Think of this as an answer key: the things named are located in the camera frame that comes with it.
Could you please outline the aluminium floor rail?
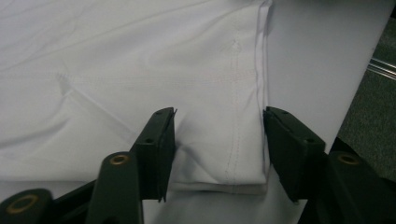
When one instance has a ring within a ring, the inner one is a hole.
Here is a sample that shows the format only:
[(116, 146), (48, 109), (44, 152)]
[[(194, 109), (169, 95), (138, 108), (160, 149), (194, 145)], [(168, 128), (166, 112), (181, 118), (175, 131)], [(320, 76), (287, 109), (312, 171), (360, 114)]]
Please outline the aluminium floor rail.
[(396, 81), (396, 64), (372, 58), (367, 66), (367, 70)]

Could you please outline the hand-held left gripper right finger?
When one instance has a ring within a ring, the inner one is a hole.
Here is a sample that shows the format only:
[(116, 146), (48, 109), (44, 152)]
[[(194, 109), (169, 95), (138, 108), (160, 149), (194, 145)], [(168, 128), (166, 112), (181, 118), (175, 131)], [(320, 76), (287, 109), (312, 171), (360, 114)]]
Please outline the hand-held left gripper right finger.
[(270, 161), (288, 197), (310, 199), (318, 183), (326, 143), (290, 112), (267, 106), (263, 111)]

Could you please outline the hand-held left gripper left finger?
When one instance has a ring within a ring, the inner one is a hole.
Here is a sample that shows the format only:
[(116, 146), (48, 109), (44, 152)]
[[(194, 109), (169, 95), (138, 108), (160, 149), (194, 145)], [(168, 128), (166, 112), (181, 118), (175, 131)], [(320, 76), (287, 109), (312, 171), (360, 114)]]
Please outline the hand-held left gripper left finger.
[(173, 107), (154, 112), (131, 148), (137, 157), (142, 200), (166, 200), (176, 153), (175, 114)]

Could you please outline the white pants with black waistband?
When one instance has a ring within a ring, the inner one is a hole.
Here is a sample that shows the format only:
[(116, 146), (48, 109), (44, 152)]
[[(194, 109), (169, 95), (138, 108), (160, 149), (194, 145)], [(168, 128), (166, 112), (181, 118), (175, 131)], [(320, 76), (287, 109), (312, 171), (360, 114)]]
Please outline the white pants with black waistband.
[(172, 186), (263, 194), (271, 0), (0, 0), (0, 181), (87, 181), (173, 107)]

